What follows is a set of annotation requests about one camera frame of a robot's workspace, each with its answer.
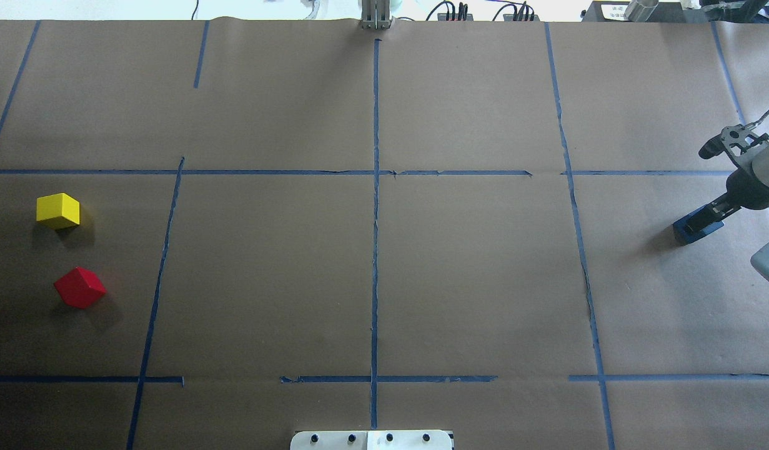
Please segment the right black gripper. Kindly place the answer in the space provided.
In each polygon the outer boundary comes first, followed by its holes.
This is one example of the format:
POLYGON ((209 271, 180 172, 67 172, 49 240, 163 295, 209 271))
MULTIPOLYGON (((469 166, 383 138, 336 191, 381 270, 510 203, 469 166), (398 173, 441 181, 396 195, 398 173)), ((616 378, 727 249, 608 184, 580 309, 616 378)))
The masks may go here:
POLYGON ((756 177, 753 170, 737 169, 727 177, 727 193, 699 208, 701 218, 724 221, 741 208, 762 210, 769 208, 769 187, 756 177))

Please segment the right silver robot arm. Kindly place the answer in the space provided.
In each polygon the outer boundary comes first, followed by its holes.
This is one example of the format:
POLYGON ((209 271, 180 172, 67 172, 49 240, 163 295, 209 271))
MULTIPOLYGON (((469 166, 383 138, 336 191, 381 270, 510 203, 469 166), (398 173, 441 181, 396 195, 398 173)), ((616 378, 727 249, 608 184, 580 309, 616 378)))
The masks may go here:
MULTIPOLYGON (((742 209, 769 209, 769 144, 727 177, 721 196, 675 221, 673 233, 682 245, 694 243, 714 233, 727 217, 742 209)), ((750 257, 750 264, 769 282, 769 242, 750 257)))

